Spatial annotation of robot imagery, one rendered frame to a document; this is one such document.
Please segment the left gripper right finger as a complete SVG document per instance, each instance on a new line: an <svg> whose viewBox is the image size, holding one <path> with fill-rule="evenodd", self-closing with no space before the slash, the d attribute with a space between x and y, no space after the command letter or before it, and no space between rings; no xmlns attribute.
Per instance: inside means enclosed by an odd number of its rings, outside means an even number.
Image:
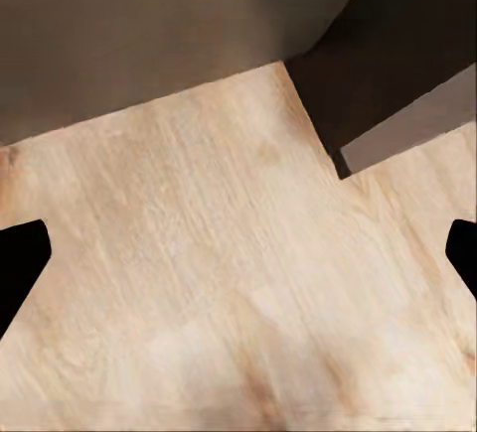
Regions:
<svg viewBox="0 0 477 432"><path fill-rule="evenodd" d="M456 219L447 237L445 253L477 300L477 223Z"/></svg>

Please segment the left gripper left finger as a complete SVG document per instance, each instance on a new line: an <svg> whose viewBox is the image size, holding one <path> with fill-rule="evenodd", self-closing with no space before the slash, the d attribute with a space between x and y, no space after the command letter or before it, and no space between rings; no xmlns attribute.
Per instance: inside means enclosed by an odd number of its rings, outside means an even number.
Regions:
<svg viewBox="0 0 477 432"><path fill-rule="evenodd" d="M0 230L0 338L51 257L50 237L43 220Z"/></svg>

